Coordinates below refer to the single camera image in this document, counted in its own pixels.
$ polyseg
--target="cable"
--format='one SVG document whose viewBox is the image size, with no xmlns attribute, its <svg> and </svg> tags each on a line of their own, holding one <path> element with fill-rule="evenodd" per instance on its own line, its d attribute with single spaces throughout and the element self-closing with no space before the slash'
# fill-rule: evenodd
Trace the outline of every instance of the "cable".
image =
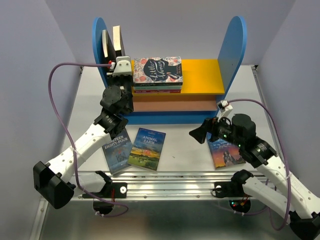
<svg viewBox="0 0 320 240">
<path fill-rule="evenodd" d="M 274 118 L 272 117 L 271 113 L 269 112 L 269 110 L 267 109 L 267 107 L 265 105 L 263 105 L 261 102 L 259 101 L 256 101 L 256 100 L 253 100 L 253 99 L 248 99 L 248 98 L 239 98 L 239 99 L 233 99 L 233 100 L 228 100 L 228 103 L 235 103 L 235 102 L 252 102 L 252 103 L 256 103 L 258 105 L 260 105 L 261 107 L 263 107 L 263 109 L 266 111 L 266 113 L 269 115 L 271 121 L 272 121 L 272 124 L 274 126 L 274 130 L 275 130 L 275 133 L 276 133 L 276 136 L 278 138 L 278 141 L 279 141 L 279 145 L 280 145 L 280 149 L 282 150 L 282 154 L 283 154 L 283 161 L 284 161 L 284 165 L 285 165 L 285 174 L 286 176 L 288 177 L 289 174 L 290 174 L 290 169 L 289 169 L 289 163 L 288 163 L 288 158 L 287 158 L 287 155 L 286 155 L 286 152 L 285 152 L 285 149 L 283 148 L 283 143 L 281 141 L 281 138 L 280 138 L 280 135 L 279 135 L 279 132 L 278 132 L 278 129 L 277 129 L 277 126 L 276 126 L 276 123 L 275 123 L 275 120 Z M 289 216 L 289 211 L 290 211 L 290 203 L 291 203 L 291 180 L 290 180 L 290 177 L 287 178 L 287 184 L 288 184 L 288 193 L 287 193 L 287 202 L 286 202 L 286 209 L 285 209 L 285 215 L 284 215 L 284 219 L 283 219 L 283 222 L 281 224 L 280 227 L 276 227 L 275 226 L 275 223 L 274 223 L 274 220 L 271 216 L 271 210 L 270 208 L 268 207 L 268 210 L 269 210 L 269 216 L 270 216 L 270 222 L 271 222 L 271 225 L 273 227 L 273 229 L 275 229 L 276 231 L 280 231 L 282 230 L 286 225 L 287 225 L 287 220 L 288 220 L 288 216 Z"/>
<path fill-rule="evenodd" d="M 58 113 L 58 110 L 57 110 L 57 107 L 55 105 L 55 102 L 54 102 L 54 99 L 53 99 L 53 96 L 52 96 L 52 90 L 51 90 L 51 82 L 52 82 L 52 76 L 54 74 L 54 72 L 57 70 L 57 68 L 61 67 L 61 66 L 79 66 L 79 67 L 111 67 L 111 64 L 82 64 L 82 63 L 74 63 L 74 62 L 63 62 L 63 63 L 60 63 L 56 66 L 54 66 L 54 68 L 51 70 L 50 72 L 50 75 L 49 75 L 49 80 L 48 80 L 48 91 L 49 91 L 49 98 L 50 98 L 50 102 L 51 102 L 51 105 L 52 105 L 52 108 L 54 110 L 54 113 L 56 115 L 56 117 L 58 118 L 60 124 L 62 125 L 63 129 L 64 129 L 64 132 L 65 134 L 67 135 L 70 143 L 71 143 L 71 146 L 73 148 L 73 166 L 74 166 L 74 175 L 75 175 L 75 182 L 76 182 L 76 185 L 78 186 L 79 189 L 81 189 L 84 193 L 88 194 L 89 196 L 91 196 L 92 198 L 95 198 L 95 199 L 98 199 L 100 200 L 101 202 L 104 202 L 104 203 L 107 203 L 107 204 L 112 204 L 112 205 L 118 205 L 118 206 L 122 206 L 125 208 L 124 211 L 120 212 L 120 213 L 117 213 L 117 214 L 114 214 L 114 215 L 104 215 L 104 214 L 100 214 L 99 212 L 96 212 L 95 214 L 96 215 L 99 215 L 101 217 L 105 217 L 105 218 L 110 218 L 110 217 L 117 217 L 117 216 L 120 216 L 122 214 L 125 214 L 128 210 L 129 210 L 129 207 L 124 204 L 124 203 L 119 203 L 119 202 L 113 202 L 113 201 L 107 201 L 107 200 L 104 200 L 103 198 L 101 197 L 98 197 L 94 194 L 92 194 L 91 192 L 85 190 L 81 185 L 80 185 L 80 182 L 79 182 L 79 173 L 78 173 L 78 162 L 77 162 L 77 153 L 76 153 L 76 145 L 75 145 L 75 142 L 73 140 L 73 138 L 71 137 L 71 134 L 68 130 L 68 128 L 66 127 L 66 125 L 64 124 L 61 116 L 59 115 Z"/>
</svg>

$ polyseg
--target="yellow shelf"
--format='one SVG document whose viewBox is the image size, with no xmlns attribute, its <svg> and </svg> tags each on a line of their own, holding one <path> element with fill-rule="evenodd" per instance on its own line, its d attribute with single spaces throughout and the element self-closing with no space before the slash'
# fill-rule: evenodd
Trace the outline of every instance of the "yellow shelf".
<svg viewBox="0 0 320 240">
<path fill-rule="evenodd" d="M 182 59 L 182 76 L 181 93 L 133 93 L 133 96 L 221 95 L 225 93 L 217 59 Z"/>
</svg>

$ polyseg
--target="wall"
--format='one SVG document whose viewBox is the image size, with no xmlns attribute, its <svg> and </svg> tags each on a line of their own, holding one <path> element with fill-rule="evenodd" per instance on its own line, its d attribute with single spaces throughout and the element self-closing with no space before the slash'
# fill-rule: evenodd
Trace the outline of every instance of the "wall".
<svg viewBox="0 0 320 240">
<path fill-rule="evenodd" d="M 40 195 L 33 166 L 58 154 L 64 134 L 48 96 L 51 68 L 74 56 L 43 0 L 0 7 L 0 239 L 29 239 Z M 68 120 L 79 69 L 54 75 L 53 95 Z"/>
<path fill-rule="evenodd" d="M 320 1 L 297 0 L 258 68 L 291 170 L 320 196 Z"/>
<path fill-rule="evenodd" d="M 93 62 L 91 29 L 102 17 L 121 25 L 133 58 L 217 58 L 227 26 L 244 16 L 248 44 L 244 64 L 258 64 L 295 0 L 46 0 L 78 62 Z"/>
</svg>

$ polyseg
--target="tabletop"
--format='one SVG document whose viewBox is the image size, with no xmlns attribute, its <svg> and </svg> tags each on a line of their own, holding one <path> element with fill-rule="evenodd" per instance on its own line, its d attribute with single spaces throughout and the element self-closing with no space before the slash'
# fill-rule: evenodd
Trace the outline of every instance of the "tabletop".
<svg viewBox="0 0 320 240">
<path fill-rule="evenodd" d="M 105 87 L 99 71 L 95 67 L 84 67 L 77 95 L 74 101 L 68 129 L 74 140 L 78 139 L 100 115 L 100 100 Z M 227 99 L 251 98 L 261 101 L 255 78 L 249 65 L 243 65 L 232 83 L 226 96 Z M 256 123 L 257 135 L 274 147 L 271 131 L 264 110 L 254 103 L 233 103 L 232 114 L 244 113 Z M 163 149 L 158 165 L 158 172 L 190 172 L 215 171 L 208 144 L 199 144 L 189 131 L 199 127 L 200 124 L 163 124 L 163 125 L 127 125 L 126 129 L 132 142 L 134 142 L 138 129 L 146 128 L 166 133 Z M 63 151 L 70 146 L 65 138 Z M 222 171 L 238 171 L 254 169 L 248 163 L 222 168 Z M 79 171 L 109 171 L 102 148 L 97 150 L 80 168 Z M 124 171 L 141 172 L 141 168 L 131 166 Z"/>
</svg>

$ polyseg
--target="purple cable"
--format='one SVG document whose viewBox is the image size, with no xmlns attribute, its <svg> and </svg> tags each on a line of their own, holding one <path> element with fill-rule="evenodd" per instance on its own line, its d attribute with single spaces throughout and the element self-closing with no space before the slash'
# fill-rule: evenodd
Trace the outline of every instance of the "purple cable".
<svg viewBox="0 0 320 240">
<path fill-rule="evenodd" d="M 59 115 L 58 113 L 58 110 L 57 110 L 57 107 L 55 105 L 55 102 L 54 102 L 54 99 L 53 99 L 53 96 L 52 96 L 52 90 L 51 90 L 51 81 L 52 81 L 52 76 L 54 74 L 54 72 L 57 70 L 57 68 L 61 67 L 61 66 L 79 66 L 79 67 L 111 67 L 111 64 L 82 64 L 82 63 L 73 63 L 73 62 L 63 62 L 63 63 L 60 63 L 58 65 L 56 65 L 50 72 L 50 75 L 49 75 L 49 81 L 48 81 L 48 90 L 49 90 L 49 97 L 50 97 L 50 102 L 51 102 L 51 105 L 52 105 L 52 108 L 54 110 L 54 113 L 56 115 L 56 117 L 58 118 L 60 124 L 62 125 L 67 137 L 69 138 L 70 140 L 70 143 L 71 143 L 71 146 L 74 150 L 76 150 L 76 145 L 75 145 L 75 142 L 73 140 L 73 138 L 71 137 L 71 134 L 69 132 L 69 130 L 67 129 L 66 125 L 64 124 L 61 116 Z M 86 194 L 90 195 L 91 197 L 95 198 L 95 199 L 98 199 L 104 203 L 107 203 L 107 204 L 112 204 L 112 205 L 118 205 L 118 206 L 122 206 L 125 208 L 124 211 L 120 212 L 120 213 L 117 213 L 115 215 L 103 215 L 103 214 L 100 214 L 99 212 L 96 212 L 97 215 L 101 216 L 101 217 L 105 217 L 105 218 L 110 218 L 110 217 L 117 217 L 117 216 L 120 216 L 122 214 L 125 214 L 128 210 L 129 210 L 129 207 L 124 204 L 124 203 L 119 203 L 119 202 L 113 202 L 113 201 L 107 201 L 107 200 L 104 200 L 103 198 L 101 197 L 98 197 L 94 194 L 92 194 L 91 192 L 85 190 L 81 185 L 80 185 L 80 182 L 79 182 L 79 173 L 78 173 L 78 162 L 77 162 L 77 153 L 75 151 L 73 151 L 73 160 L 74 160 L 74 175 L 75 175 L 75 182 L 77 184 L 77 186 L 79 187 L 79 189 L 81 189 L 83 192 L 85 192 Z"/>
<path fill-rule="evenodd" d="M 278 133 L 278 129 L 277 129 L 275 120 L 274 120 L 274 118 L 272 117 L 272 115 L 271 115 L 271 113 L 269 112 L 269 110 L 267 109 L 267 107 L 266 107 L 265 105 L 263 105 L 263 104 L 262 104 L 261 102 L 259 102 L 259 101 L 256 101 L 256 100 L 253 100 L 253 99 L 247 99 L 247 98 L 233 99 L 233 100 L 229 100 L 228 102 L 229 102 L 229 103 L 234 103 L 234 102 L 252 102 L 252 103 L 259 104 L 261 107 L 263 107 L 263 109 L 264 109 L 264 110 L 266 111 L 266 113 L 269 115 L 269 117 L 270 117 L 270 119 L 271 119 L 271 121 L 272 121 L 272 124 L 273 124 L 273 126 L 274 126 L 274 130 L 275 130 L 276 136 L 277 136 L 278 141 L 279 141 L 280 149 L 282 150 L 282 154 L 283 154 L 283 161 L 284 161 L 284 165 L 285 165 L 285 173 L 286 173 L 286 176 L 288 177 L 289 174 L 290 174 L 288 158 L 287 158 L 285 149 L 283 148 L 283 144 L 282 144 L 280 135 L 279 135 L 279 133 Z M 272 216 L 271 216 L 271 210 L 270 210 L 270 208 L 268 207 L 269 216 L 270 216 L 270 222 L 271 222 L 272 227 L 273 227 L 276 231 L 282 230 L 282 229 L 287 225 L 287 220 L 288 220 L 289 211 L 290 211 L 290 203 L 291 203 L 291 180 L 290 180 L 290 177 L 287 178 L 287 183 L 288 183 L 288 186 L 287 186 L 287 187 L 288 187 L 288 193 L 287 193 L 286 209 L 285 209 L 284 219 L 283 219 L 283 222 L 282 222 L 282 224 L 281 224 L 280 227 L 276 227 L 276 226 L 275 226 L 275 223 L 274 223 L 273 218 L 272 218 Z"/>
</svg>

